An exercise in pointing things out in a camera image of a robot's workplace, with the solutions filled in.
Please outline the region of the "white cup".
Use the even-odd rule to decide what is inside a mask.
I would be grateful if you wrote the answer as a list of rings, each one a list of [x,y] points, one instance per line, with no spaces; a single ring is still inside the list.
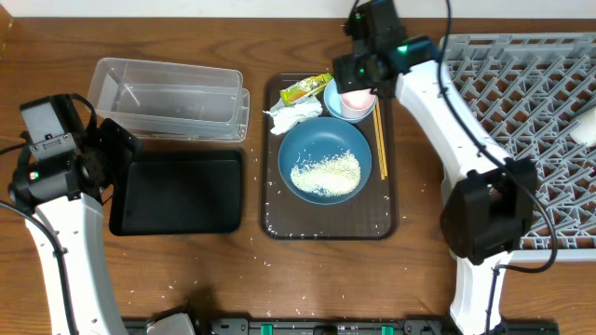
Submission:
[[[574,118],[575,127],[571,138],[579,144],[594,147],[596,144],[596,111],[591,108]]]

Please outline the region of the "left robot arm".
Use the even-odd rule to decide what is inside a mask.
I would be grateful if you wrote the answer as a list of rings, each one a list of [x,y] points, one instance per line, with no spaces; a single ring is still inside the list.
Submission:
[[[140,333],[122,320],[103,250],[103,211],[83,194],[63,196],[24,214],[42,264],[54,334]]]

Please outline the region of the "pink cup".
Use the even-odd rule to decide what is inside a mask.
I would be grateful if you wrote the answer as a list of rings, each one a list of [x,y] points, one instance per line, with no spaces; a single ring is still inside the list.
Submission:
[[[342,117],[355,119],[367,114],[375,105],[376,97],[369,89],[355,90],[340,95]]]

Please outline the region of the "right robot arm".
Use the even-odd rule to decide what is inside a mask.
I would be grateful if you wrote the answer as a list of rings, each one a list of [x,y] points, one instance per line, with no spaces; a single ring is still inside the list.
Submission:
[[[496,330],[503,271],[533,220],[535,164],[489,136],[427,36],[355,37],[333,70],[339,92],[394,97],[423,129],[443,164],[440,228],[457,262],[450,318],[461,334]]]

